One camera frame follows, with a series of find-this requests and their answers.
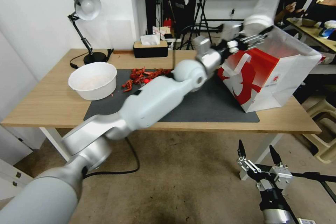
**lamp arm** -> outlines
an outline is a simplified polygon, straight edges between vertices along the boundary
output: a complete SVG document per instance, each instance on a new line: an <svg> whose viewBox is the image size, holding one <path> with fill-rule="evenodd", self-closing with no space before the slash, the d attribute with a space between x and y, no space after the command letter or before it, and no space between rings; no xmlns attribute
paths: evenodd
<svg viewBox="0 0 336 224"><path fill-rule="evenodd" d="M82 40L83 44L85 45L85 47L88 49L89 51L89 54L90 55L93 55L93 52L92 52L92 45L89 43L89 41L83 37L83 35L81 34L80 30L78 29L77 25L76 25L76 20L79 19L79 17L75 16L74 13L70 14L68 16L68 19L71 21L72 25L74 26L74 28L76 29L77 33L79 34L80 36L80 39Z"/></svg>

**crayfish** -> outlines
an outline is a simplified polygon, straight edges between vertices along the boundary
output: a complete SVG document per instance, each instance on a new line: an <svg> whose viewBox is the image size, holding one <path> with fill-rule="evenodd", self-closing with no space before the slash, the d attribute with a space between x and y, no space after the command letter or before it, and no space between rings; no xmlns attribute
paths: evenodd
<svg viewBox="0 0 336 224"><path fill-rule="evenodd" d="M145 67L141 69L133 68L131 70L130 79L124 84L121 85L123 88L127 88L124 90L124 92L128 92L132 90L133 84L141 84L145 83L147 84L152 79L160 76L160 75L167 75L172 71L172 69L155 69L155 72L146 72Z"/></svg>

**tissue box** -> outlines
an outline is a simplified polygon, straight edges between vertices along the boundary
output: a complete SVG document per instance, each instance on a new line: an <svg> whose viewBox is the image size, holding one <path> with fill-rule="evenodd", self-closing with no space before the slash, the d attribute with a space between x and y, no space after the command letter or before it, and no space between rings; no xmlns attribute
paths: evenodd
<svg viewBox="0 0 336 224"><path fill-rule="evenodd" d="M162 40L159 45L143 45L140 41L135 41L133 51L136 58L167 57L168 44Z"/></svg>

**desk lamp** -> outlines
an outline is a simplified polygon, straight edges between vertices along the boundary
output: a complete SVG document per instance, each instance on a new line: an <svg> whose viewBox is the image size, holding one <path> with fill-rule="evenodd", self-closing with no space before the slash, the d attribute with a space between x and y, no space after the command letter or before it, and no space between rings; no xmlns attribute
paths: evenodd
<svg viewBox="0 0 336 224"><path fill-rule="evenodd" d="M83 37L78 27L76 26L76 20L78 19L92 20L98 16L100 9L102 8L100 0L74 0L74 2L75 2L75 11L72 14L70 14L68 18L72 22L76 31L78 32L85 47L89 50L89 54L84 57L84 63L89 64L92 62L107 62L107 57L104 53L92 52L91 44L88 42L86 38Z"/></svg>

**lamp shade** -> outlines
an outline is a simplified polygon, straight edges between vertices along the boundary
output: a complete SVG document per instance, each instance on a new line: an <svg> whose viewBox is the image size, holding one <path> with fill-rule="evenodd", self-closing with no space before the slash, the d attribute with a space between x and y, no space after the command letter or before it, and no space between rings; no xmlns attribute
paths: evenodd
<svg viewBox="0 0 336 224"><path fill-rule="evenodd" d="M83 20L95 19L101 8L100 0L74 0L77 16Z"/></svg>

